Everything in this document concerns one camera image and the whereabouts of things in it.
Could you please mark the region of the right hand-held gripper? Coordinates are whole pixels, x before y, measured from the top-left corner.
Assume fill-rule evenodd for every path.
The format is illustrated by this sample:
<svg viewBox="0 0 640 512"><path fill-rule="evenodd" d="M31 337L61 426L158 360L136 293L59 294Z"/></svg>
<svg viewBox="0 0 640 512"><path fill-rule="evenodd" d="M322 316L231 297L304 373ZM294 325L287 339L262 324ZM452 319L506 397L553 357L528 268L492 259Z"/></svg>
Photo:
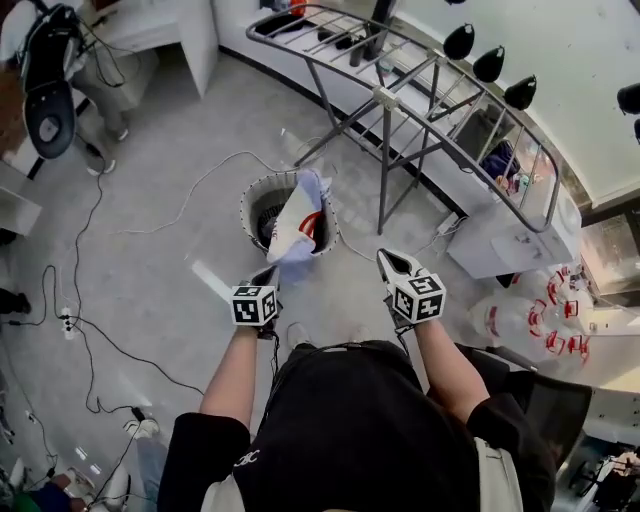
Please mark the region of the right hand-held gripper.
<svg viewBox="0 0 640 512"><path fill-rule="evenodd" d="M384 303L396 330L414 328L442 316L446 288L437 274L427 273L416 258L399 251L381 248L376 261L387 284Z"/></svg>

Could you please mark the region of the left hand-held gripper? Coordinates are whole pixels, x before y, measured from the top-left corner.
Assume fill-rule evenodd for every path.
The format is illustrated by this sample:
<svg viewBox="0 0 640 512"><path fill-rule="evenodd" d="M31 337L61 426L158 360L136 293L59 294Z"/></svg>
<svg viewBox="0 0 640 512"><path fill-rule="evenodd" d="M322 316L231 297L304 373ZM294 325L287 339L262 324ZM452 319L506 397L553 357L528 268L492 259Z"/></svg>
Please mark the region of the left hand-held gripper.
<svg viewBox="0 0 640 512"><path fill-rule="evenodd" d="M259 339L274 340L275 322L280 310L277 300L280 269L277 265L272 265L257 270L251 274L248 283L231 289L233 324L253 328Z"/></svg>

